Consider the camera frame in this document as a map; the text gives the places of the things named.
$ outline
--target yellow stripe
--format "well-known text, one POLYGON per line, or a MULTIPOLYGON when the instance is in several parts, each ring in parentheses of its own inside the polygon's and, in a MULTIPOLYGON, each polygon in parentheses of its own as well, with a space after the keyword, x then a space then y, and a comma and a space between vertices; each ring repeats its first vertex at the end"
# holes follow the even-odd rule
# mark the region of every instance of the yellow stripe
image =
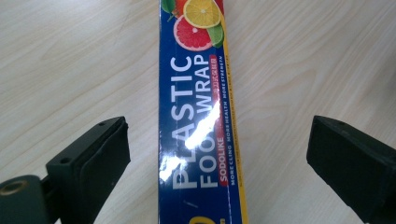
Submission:
POLYGON ((227 43, 227 30, 226 24, 224 20, 224 16, 221 14, 221 26, 224 31, 224 41, 223 41, 223 48, 224 48, 224 57, 225 57, 225 64, 226 64, 226 71, 227 71, 227 79, 228 79, 228 92, 230 97, 230 108, 231 108, 231 120, 233 121, 233 148, 235 151, 235 160, 236 160, 236 172, 238 173, 238 188, 239 188, 239 200, 241 203, 241 216, 242 222, 244 224, 248 224, 248 206, 245 197, 245 187, 244 187, 244 178, 242 174, 242 162, 241 162, 241 154, 239 151, 239 142, 238 142, 238 133, 236 130, 236 115, 233 106, 233 82, 231 77, 231 66, 230 60, 228 57, 228 43, 227 43))

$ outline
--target wood grain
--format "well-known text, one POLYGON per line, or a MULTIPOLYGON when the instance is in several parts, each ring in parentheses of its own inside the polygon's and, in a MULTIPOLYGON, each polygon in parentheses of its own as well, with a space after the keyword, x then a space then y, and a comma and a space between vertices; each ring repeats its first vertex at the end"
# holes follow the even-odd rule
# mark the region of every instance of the wood grain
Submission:
MULTIPOLYGON (((307 165, 314 115, 396 147, 396 2, 226 0, 250 223, 361 223, 307 165)), ((96 223, 157 222, 158 1, 0 2, 0 182, 123 115, 132 162, 96 223)))

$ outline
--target wooden table surface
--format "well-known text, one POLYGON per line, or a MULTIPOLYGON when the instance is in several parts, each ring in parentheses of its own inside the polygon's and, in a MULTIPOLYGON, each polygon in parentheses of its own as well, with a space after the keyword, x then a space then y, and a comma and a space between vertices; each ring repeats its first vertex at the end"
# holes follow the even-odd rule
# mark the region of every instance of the wooden table surface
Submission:
MULTIPOLYGON (((225 0, 250 223, 361 223, 305 154, 314 115, 396 147, 396 2, 225 0)), ((156 223, 158 1, 0 2, 0 182, 125 116, 132 162, 95 223, 156 223)))

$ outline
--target lime slice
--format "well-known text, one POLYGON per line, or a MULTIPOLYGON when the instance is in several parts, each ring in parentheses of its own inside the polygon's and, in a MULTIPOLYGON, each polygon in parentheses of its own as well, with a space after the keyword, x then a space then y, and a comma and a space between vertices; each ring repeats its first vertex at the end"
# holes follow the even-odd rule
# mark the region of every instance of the lime slice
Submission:
POLYGON ((184 5, 186 21, 196 28, 207 29, 220 23, 220 9, 213 0, 189 0, 184 5))
POLYGON ((213 47, 220 48, 224 41, 224 31, 222 30, 221 24, 207 28, 206 30, 209 33, 213 47))

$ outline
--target bolt hole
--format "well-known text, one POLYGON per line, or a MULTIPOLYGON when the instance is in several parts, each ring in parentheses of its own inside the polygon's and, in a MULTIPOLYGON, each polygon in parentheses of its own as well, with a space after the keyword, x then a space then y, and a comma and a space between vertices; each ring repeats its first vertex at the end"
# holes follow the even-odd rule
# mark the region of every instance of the bolt hole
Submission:
POLYGON ((14 193, 21 191, 26 188, 28 185, 26 180, 17 180, 10 184, 5 185, 2 189, 0 189, 1 196, 8 196, 14 193))
POLYGON ((70 158, 63 158, 63 159, 61 159, 61 164, 66 164, 66 163, 69 163, 70 161, 71 161, 70 158))

